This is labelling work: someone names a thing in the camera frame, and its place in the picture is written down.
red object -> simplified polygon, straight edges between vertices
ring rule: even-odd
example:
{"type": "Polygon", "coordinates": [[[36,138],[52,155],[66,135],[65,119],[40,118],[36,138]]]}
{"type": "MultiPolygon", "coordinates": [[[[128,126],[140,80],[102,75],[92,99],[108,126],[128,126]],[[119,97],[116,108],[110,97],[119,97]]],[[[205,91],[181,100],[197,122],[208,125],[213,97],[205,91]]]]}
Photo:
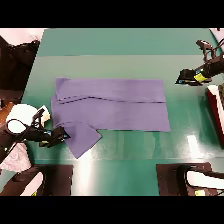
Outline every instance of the red object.
{"type": "Polygon", "coordinates": [[[210,102],[210,106],[212,108],[212,112],[215,116],[215,120],[216,120],[218,130],[219,130],[219,135],[220,135],[220,138],[222,140],[222,144],[224,145],[224,134],[222,132],[222,126],[221,126],[221,122],[220,122],[220,119],[219,119],[216,96],[213,95],[209,90],[208,90],[208,99],[209,99],[209,102],[210,102]]]}

yellow sticker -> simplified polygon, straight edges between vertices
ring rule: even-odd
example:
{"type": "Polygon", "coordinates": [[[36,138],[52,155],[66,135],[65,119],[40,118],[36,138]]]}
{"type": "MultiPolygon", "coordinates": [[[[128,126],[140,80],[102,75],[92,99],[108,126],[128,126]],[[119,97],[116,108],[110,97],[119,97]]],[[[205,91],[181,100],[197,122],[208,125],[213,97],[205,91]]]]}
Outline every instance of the yellow sticker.
{"type": "Polygon", "coordinates": [[[37,191],[34,192],[31,196],[37,196],[37,191]]]}
{"type": "Polygon", "coordinates": [[[205,191],[204,190],[197,190],[195,191],[196,196],[205,196],[205,191]]]}
{"type": "Polygon", "coordinates": [[[208,78],[205,78],[201,73],[199,73],[198,75],[195,75],[194,78],[198,81],[198,82],[203,82],[208,78]]]}

table surface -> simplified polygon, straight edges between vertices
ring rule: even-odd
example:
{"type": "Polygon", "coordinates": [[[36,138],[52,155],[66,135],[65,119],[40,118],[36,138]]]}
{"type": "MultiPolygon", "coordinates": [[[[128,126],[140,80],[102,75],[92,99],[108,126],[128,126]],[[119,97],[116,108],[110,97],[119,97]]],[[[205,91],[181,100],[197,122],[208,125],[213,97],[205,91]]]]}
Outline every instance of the table surface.
{"type": "Polygon", "coordinates": [[[158,163],[210,162],[224,172],[206,86],[174,84],[180,70],[203,63],[199,39],[217,44],[205,28],[45,30],[22,103],[50,110],[57,77],[162,79],[171,132],[99,130],[103,138],[78,160],[66,144],[29,143],[31,160],[73,164],[72,195],[159,195],[158,163]]]}

purple towel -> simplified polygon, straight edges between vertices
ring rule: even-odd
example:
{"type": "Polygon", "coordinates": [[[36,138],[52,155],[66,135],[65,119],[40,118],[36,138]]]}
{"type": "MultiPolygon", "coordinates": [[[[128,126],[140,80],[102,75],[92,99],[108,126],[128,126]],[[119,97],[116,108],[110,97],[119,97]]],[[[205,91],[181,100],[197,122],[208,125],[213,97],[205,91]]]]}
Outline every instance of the purple towel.
{"type": "Polygon", "coordinates": [[[76,158],[101,138],[97,129],[170,131],[162,80],[59,78],[52,113],[76,158]]]}

green tabletop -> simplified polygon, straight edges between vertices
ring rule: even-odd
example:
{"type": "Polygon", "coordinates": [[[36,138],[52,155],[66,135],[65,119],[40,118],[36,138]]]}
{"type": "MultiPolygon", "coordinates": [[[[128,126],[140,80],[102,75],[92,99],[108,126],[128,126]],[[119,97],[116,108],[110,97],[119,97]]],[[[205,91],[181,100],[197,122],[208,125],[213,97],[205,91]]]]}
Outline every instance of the green tabletop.
{"type": "MultiPolygon", "coordinates": [[[[29,143],[31,160],[73,164],[72,195],[159,195],[158,163],[210,162],[224,172],[206,86],[174,84],[180,70],[203,63],[198,39],[216,45],[203,28],[45,30],[23,103],[51,111],[57,77],[162,79],[171,132],[99,130],[103,138],[78,160],[66,144],[46,149],[29,143]]],[[[222,76],[212,83],[223,83],[222,76]]]]}

